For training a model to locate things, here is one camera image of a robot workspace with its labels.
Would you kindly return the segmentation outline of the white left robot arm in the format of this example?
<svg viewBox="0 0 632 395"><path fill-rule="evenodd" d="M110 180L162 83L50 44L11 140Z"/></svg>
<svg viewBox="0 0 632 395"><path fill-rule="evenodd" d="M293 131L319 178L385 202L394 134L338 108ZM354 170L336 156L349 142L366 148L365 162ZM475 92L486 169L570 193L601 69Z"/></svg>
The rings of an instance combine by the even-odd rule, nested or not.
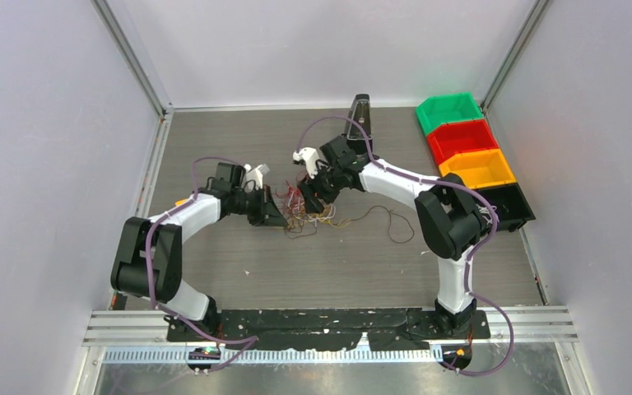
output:
<svg viewBox="0 0 632 395"><path fill-rule="evenodd" d="M156 216L128 218L110 276L112 288L156 303L188 319L188 330L211 340L220 327L216 301L183 279L183 246L200 230L230 215L252 226L287 226L264 178L266 164L220 162L214 176L181 204Z"/></svg>

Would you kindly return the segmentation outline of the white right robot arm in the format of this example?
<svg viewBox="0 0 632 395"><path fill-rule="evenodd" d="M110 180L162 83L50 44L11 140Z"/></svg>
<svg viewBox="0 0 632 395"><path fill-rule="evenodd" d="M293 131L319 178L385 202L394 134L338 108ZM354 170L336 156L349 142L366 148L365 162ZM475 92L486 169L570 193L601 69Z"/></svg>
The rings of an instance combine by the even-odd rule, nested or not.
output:
<svg viewBox="0 0 632 395"><path fill-rule="evenodd" d="M423 239L438 262L434 326L451 338L469 328L477 307L473 254L482 237L493 232L478 207L479 193L466 188L455 174L426 177L389 164L369 147L359 153L345 137L335 137L319 149L298 148L292 160L306 170L298 188L308 213L322 212L343 189L379 194L414 209Z"/></svg>

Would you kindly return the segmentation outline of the black metronome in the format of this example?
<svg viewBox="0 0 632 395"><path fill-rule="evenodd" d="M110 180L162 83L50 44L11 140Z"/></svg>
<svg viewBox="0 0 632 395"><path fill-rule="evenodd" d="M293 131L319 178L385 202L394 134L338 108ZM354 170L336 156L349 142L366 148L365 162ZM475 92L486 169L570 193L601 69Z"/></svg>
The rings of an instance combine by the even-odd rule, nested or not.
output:
<svg viewBox="0 0 632 395"><path fill-rule="evenodd" d="M357 155L367 155L367 142L370 148L373 147L369 94L360 93L355 96L347 117L354 122L346 121L343 135L346 137L347 145Z"/></svg>

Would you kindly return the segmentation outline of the red plastic bin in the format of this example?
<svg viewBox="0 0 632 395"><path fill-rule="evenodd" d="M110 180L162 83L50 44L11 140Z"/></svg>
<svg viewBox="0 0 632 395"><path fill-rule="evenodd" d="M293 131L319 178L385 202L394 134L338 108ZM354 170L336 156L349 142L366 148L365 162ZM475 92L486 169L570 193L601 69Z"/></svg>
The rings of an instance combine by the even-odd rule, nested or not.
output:
<svg viewBox="0 0 632 395"><path fill-rule="evenodd" d="M485 119L442 124L427 135L426 141L437 165L460 153L499 148Z"/></svg>

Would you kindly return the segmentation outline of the green plastic bin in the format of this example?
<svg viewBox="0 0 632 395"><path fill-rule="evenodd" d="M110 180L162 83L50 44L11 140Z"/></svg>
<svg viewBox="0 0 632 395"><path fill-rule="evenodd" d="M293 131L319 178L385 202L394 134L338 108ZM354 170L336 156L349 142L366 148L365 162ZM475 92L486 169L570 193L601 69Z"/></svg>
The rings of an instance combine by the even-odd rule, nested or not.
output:
<svg viewBox="0 0 632 395"><path fill-rule="evenodd" d="M425 136L447 123L459 123L484 117L470 92L437 95L416 107L416 117Z"/></svg>

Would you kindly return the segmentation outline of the yellow plastic bin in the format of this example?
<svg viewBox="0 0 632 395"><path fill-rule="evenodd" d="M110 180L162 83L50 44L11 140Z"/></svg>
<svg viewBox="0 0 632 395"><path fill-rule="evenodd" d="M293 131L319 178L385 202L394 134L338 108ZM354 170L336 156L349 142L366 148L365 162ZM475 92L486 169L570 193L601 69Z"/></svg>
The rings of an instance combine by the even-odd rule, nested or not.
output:
<svg viewBox="0 0 632 395"><path fill-rule="evenodd" d="M458 175L470 189L517 182L500 149L458 153L439 165L439 172L442 176L449 173Z"/></svg>

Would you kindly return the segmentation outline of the black plastic bin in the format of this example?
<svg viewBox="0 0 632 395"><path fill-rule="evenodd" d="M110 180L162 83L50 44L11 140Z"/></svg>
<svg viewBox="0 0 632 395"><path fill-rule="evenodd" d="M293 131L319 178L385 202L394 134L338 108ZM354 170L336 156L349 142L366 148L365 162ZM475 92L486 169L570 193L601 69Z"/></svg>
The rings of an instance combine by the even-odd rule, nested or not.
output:
<svg viewBox="0 0 632 395"><path fill-rule="evenodd" d="M498 231L514 232L527 222L536 219L519 184L504 184L477 189L477 192L495 207L499 219Z"/></svg>

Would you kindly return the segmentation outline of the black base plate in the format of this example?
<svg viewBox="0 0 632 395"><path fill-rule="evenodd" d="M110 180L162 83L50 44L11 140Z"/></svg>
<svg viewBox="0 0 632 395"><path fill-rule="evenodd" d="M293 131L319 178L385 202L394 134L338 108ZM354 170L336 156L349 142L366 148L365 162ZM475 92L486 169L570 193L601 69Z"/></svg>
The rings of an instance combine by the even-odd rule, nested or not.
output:
<svg viewBox="0 0 632 395"><path fill-rule="evenodd" d="M486 314L477 310L457 328L434 310L386 309L224 309L202 321L165 316L170 342L199 342L200 331L230 341L239 350L256 337L259 351L350 351L361 339L374 351L424 350L431 341L490 338Z"/></svg>

